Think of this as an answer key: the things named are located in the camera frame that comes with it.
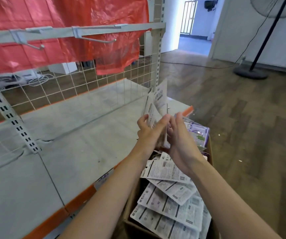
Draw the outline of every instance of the cardboard box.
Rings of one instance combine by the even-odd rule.
[[[211,138],[209,137],[207,142],[207,148],[206,152],[209,153],[208,156],[208,162],[213,166],[213,153],[212,153],[212,147],[211,147]],[[133,238],[160,238],[156,234],[152,233],[148,229],[146,229],[144,226],[130,218],[130,214],[134,210],[135,206],[137,205],[137,201],[140,197],[140,195],[143,193],[144,189],[148,185],[148,180],[146,179],[138,179],[135,183],[129,199],[127,201],[127,204],[125,206],[125,210],[123,213],[123,221],[124,226],[127,234],[130,237]],[[219,239],[219,232],[218,229],[214,223],[214,221],[211,221],[211,224],[209,226],[207,239]]]

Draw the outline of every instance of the hand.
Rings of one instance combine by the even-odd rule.
[[[195,141],[186,129],[181,112],[176,114],[176,119],[171,117],[170,127],[167,130],[170,149],[162,149],[168,153],[176,166],[187,176],[191,177],[192,167],[199,161],[203,161],[203,156],[199,151]]]
[[[170,118],[171,116],[169,114],[166,114],[152,129],[149,128],[149,126],[146,124],[148,114],[142,116],[137,122],[140,128],[140,130],[138,131],[139,139],[129,155],[135,157],[139,156],[140,158],[142,158],[142,161],[146,163],[146,161],[151,156],[153,150],[155,149],[157,140],[160,137],[162,131],[166,131],[166,127],[169,124]]]

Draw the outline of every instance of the red tarp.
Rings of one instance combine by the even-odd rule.
[[[148,23],[147,0],[0,0],[0,30],[52,26],[97,26]],[[145,31],[92,35],[109,44],[76,38],[31,41],[37,50],[16,43],[0,44],[0,73],[50,64],[95,59],[97,74],[122,72],[138,59],[138,38]]]

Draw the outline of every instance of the standing fan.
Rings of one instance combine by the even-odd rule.
[[[286,18],[286,0],[250,0],[252,7],[260,14],[267,18],[274,18],[274,22],[271,25],[269,32],[262,43],[256,58],[254,59],[250,68],[246,68],[243,66],[238,66],[233,70],[233,72],[241,77],[253,79],[253,80],[263,80],[268,77],[267,74],[254,70],[254,67],[265,48],[278,20],[280,18]]]

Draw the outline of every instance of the fan base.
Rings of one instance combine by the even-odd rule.
[[[238,66],[234,68],[233,72],[241,77],[252,79],[252,80],[264,80],[268,77],[267,74],[259,70],[249,70],[248,67]]]

